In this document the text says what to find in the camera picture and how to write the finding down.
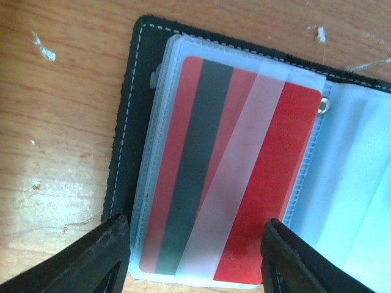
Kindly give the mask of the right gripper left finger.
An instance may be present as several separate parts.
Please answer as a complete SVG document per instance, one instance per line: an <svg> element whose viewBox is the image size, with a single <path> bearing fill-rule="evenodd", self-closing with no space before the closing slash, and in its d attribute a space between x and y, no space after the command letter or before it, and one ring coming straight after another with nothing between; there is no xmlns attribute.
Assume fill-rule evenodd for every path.
<svg viewBox="0 0 391 293"><path fill-rule="evenodd" d="M59 253L1 284L1 292L122 292L130 225L115 215Z"/></svg>

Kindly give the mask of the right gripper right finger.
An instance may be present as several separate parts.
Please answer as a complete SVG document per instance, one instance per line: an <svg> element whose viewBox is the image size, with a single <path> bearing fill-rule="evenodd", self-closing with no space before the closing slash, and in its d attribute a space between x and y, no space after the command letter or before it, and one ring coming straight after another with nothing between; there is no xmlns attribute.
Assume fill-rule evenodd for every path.
<svg viewBox="0 0 391 293"><path fill-rule="evenodd" d="M372 292L276 218L265 224L260 251L265 292Z"/></svg>

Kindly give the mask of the red white card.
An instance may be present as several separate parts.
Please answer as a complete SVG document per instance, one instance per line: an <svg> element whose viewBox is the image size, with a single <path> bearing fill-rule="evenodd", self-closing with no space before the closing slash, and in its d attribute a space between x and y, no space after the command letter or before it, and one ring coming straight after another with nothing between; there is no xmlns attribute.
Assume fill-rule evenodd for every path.
<svg viewBox="0 0 391 293"><path fill-rule="evenodd" d="M131 275L257 287L263 225L287 204L324 84L319 74L271 60L249 68L236 58L166 60Z"/></svg>

